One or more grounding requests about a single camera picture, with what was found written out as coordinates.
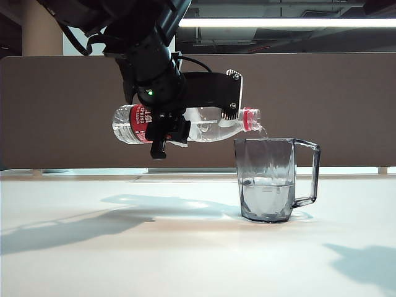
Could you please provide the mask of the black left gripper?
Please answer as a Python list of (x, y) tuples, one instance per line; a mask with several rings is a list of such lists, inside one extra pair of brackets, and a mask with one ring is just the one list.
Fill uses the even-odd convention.
[[(136, 72), (134, 83), (139, 101), (154, 112), (145, 132), (145, 138), (152, 142), (151, 157), (154, 160), (166, 158), (166, 139), (178, 146), (187, 146), (191, 122), (181, 116), (186, 108), (179, 106), (186, 89), (184, 74), (171, 71), (154, 77)], [(160, 113), (179, 117), (172, 118), (168, 127), (168, 120)]]

